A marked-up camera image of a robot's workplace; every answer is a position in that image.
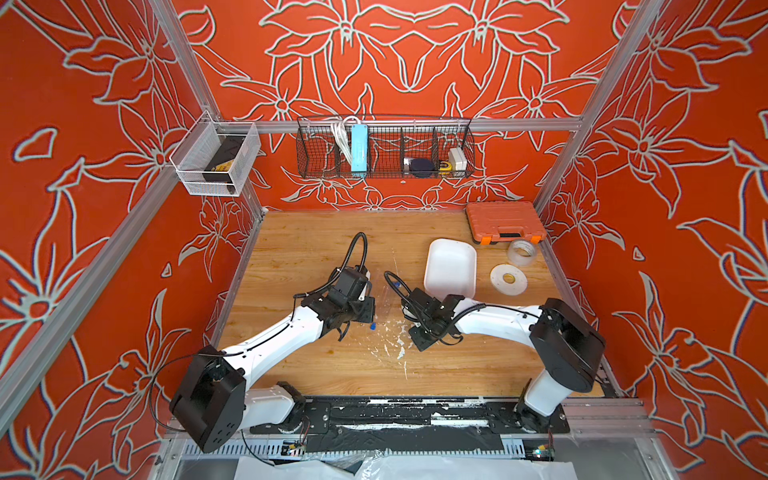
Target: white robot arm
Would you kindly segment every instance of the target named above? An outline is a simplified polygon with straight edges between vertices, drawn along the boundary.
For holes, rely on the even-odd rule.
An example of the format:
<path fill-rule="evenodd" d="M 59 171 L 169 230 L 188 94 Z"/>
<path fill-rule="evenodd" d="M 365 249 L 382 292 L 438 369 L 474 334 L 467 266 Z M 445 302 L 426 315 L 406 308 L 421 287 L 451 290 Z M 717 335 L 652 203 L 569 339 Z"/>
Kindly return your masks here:
<path fill-rule="evenodd" d="M 480 302 L 464 299 L 458 303 L 455 311 L 461 312 Z M 481 310 L 471 312 L 456 323 L 456 329 L 463 334 L 480 333 L 497 336 L 502 339 L 522 343 L 534 348 L 531 341 L 531 328 L 542 315 L 540 306 L 517 306 L 519 312 L 499 306 L 488 305 Z M 573 393 L 572 389 L 555 381 L 546 369 L 536 377 L 528 387 L 523 401 L 539 415 L 549 417 L 560 403 Z"/>
<path fill-rule="evenodd" d="M 363 240 L 362 259 L 352 268 L 347 263 L 359 238 Z M 300 420 L 304 398 L 292 386 L 279 382 L 270 389 L 250 387 L 307 343 L 332 330 L 338 330 L 341 341 L 350 322 L 373 322 L 376 301 L 368 296 L 366 251 L 366 236 L 358 233 L 344 263 L 325 285 L 294 296 L 303 300 L 290 315 L 237 345 L 221 351 L 205 346 L 197 352 L 169 407 L 204 453 L 218 449 L 239 429 L 280 424 L 290 415 L 291 422 L 296 415 Z"/>
<path fill-rule="evenodd" d="M 384 277 L 402 297 L 403 314 L 415 322 L 409 334 L 419 351 L 444 336 L 461 340 L 461 335 L 470 333 L 536 350 L 545 369 L 525 387 L 515 407 L 521 429 L 545 432 L 550 415 L 568 395 L 591 391 L 605 340 L 562 300 L 549 299 L 543 306 L 506 306 L 448 295 L 441 302 L 420 289 L 411 291 L 392 272 Z"/>

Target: wooden table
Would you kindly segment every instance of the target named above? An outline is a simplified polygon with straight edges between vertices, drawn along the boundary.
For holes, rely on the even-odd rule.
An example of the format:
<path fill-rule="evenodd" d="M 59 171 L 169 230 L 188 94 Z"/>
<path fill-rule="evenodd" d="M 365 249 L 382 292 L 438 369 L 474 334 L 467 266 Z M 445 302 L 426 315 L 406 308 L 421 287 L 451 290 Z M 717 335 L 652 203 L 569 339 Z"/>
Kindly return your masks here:
<path fill-rule="evenodd" d="M 470 335 L 456 346 L 435 344 L 425 352 L 413 346 L 411 323 L 400 311 L 400 298 L 386 285 L 391 270 L 411 288 L 423 288 L 429 244 L 437 238 L 471 243 L 463 212 L 270 212 L 219 343 L 239 343 L 282 319 L 293 294 L 328 280 L 344 260 L 355 233 L 369 239 L 366 266 L 376 298 L 376 329 L 353 323 L 342 342 L 331 332 L 272 368 L 256 384 L 290 382 L 306 395 L 518 396 L 543 365 L 533 349 L 490 336 Z M 476 247 L 475 298 L 488 303 L 541 305 L 560 297 L 541 256 L 522 268 L 528 289 L 519 296 L 498 292 L 491 269 L 508 263 L 506 245 Z M 359 261 L 362 244 L 350 264 Z M 594 396 L 602 396 L 593 389 Z"/>

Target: orange case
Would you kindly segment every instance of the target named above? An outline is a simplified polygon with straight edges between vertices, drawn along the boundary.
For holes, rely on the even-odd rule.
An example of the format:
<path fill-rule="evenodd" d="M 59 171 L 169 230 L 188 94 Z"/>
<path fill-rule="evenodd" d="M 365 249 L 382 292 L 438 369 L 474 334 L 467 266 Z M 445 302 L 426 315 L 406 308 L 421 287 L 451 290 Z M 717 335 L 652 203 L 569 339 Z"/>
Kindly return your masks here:
<path fill-rule="evenodd" d="M 481 245 L 520 239 L 539 243 L 547 236 L 531 202 L 470 202 L 467 218 Z"/>

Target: floral wall pattern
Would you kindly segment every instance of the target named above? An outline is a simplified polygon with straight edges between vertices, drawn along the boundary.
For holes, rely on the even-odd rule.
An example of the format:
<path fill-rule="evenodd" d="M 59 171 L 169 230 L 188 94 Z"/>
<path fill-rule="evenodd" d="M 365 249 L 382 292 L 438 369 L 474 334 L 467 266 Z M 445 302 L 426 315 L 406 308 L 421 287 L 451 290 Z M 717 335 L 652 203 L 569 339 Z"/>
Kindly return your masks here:
<path fill-rule="evenodd" d="M 567 118 L 584 109 L 637 1 L 174 0 L 223 116 Z M 303 180 L 266 135 L 251 180 L 280 210 L 462 208 L 533 200 L 567 132 L 476 135 L 466 179 Z"/>
<path fill-rule="evenodd" d="M 145 0 L 0 5 L 1 375 L 200 109 Z M 253 220 L 240 199 L 176 187 L 0 439 L 0 478 L 146 475 L 148 405 L 167 419 L 184 366 L 148 380 L 213 334 Z"/>
<path fill-rule="evenodd" d="M 681 478 L 768 476 L 767 29 L 666 2 L 545 216 Z"/>
<path fill-rule="evenodd" d="M 144 0 L 0 12 L 2 374 L 200 112 Z"/>
<path fill-rule="evenodd" d="M 253 220 L 176 186 L 0 440 L 0 478 L 146 478 L 165 431 L 150 408 L 168 421 L 188 363 L 150 381 L 207 343 Z"/>

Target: white tape roll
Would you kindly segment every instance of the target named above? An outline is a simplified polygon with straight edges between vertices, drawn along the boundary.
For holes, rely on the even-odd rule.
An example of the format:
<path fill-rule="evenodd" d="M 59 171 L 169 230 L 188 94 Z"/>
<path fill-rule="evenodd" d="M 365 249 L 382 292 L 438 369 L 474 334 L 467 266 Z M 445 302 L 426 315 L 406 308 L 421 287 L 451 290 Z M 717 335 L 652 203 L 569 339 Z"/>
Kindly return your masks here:
<path fill-rule="evenodd" d="M 528 279 L 516 266 L 503 263 L 491 270 L 491 284 L 505 295 L 520 295 L 528 288 Z"/>
<path fill-rule="evenodd" d="M 525 240 L 510 242 L 507 249 L 507 258 L 514 265 L 528 266 L 536 259 L 536 246 Z"/>

